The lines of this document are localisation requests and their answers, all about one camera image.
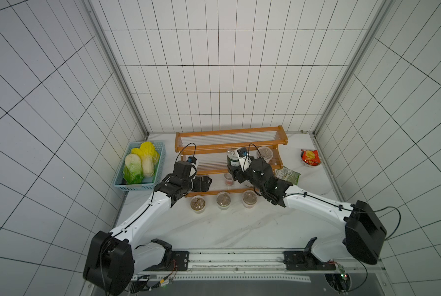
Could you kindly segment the dark green tin can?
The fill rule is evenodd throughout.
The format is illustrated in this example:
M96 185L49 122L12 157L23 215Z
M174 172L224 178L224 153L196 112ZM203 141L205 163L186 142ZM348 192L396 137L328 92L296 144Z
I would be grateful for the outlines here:
M227 165L239 166L239 156L237 154L237 148L229 148L226 152L227 155Z

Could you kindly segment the yellow label seed jar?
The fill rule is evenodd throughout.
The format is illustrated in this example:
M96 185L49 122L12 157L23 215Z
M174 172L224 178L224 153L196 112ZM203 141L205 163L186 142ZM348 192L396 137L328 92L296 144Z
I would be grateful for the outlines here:
M206 201L202 196L194 196L190 201L190 208L194 213L203 213L206 208Z

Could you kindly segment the green label seed jar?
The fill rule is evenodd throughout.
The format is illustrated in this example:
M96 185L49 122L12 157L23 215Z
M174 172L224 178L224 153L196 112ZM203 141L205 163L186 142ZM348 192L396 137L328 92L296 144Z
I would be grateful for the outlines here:
M228 192L219 192L216 197L216 202L221 210L226 210L231 206L231 197Z

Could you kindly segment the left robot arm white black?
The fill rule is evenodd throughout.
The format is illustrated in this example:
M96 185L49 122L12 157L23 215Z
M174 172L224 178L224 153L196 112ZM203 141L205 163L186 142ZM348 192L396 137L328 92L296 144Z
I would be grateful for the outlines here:
M86 281L118 296L135 273L170 264L170 244L159 239L140 244L140 239L157 217L189 192L209 190L212 180L198 176L197 166L194 156L176 161L173 172L154 187L151 197L134 214L111 231L99 231L92 238L82 274Z

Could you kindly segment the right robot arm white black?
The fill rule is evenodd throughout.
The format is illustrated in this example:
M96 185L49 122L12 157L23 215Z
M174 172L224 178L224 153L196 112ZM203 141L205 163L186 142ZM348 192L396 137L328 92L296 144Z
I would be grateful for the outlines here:
M261 158L229 160L227 168L234 180L250 182L271 204L301 210L338 229L335 235L309 240L305 251L318 261L352 257L367 265L377 264L388 232L368 203L339 202L307 192L277 178Z

